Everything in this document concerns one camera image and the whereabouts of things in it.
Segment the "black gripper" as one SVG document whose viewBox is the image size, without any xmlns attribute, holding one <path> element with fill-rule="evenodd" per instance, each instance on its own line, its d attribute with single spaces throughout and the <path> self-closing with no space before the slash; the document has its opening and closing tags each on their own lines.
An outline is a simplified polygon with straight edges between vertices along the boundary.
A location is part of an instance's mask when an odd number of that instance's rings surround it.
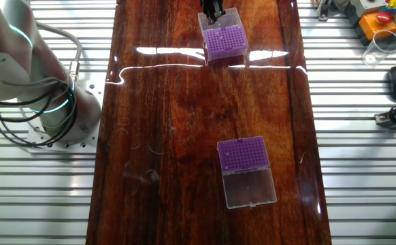
<svg viewBox="0 0 396 245">
<path fill-rule="evenodd" d="M 218 18 L 226 14 L 223 0 L 200 0 L 200 5 L 209 25 L 214 24 Z"/>
</svg>

